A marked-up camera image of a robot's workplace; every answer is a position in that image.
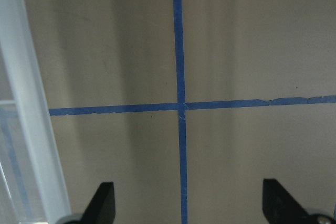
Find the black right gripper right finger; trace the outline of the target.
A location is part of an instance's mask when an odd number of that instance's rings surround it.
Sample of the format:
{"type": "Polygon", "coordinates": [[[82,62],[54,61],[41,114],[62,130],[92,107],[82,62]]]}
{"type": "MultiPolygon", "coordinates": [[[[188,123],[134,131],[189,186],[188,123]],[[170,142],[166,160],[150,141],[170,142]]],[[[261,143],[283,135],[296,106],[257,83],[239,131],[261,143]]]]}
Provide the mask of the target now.
{"type": "Polygon", "coordinates": [[[264,179],[263,214],[271,224],[318,223],[316,215],[308,214],[276,179],[264,179]]]}

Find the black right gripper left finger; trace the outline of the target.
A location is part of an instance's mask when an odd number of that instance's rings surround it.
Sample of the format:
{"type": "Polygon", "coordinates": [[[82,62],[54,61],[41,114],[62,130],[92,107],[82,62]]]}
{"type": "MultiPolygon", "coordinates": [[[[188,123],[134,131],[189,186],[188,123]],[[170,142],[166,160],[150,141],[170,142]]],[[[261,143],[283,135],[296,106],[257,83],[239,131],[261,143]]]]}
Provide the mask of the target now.
{"type": "Polygon", "coordinates": [[[113,224],[116,216],[113,182],[103,182],[84,211],[79,223],[113,224]]]}

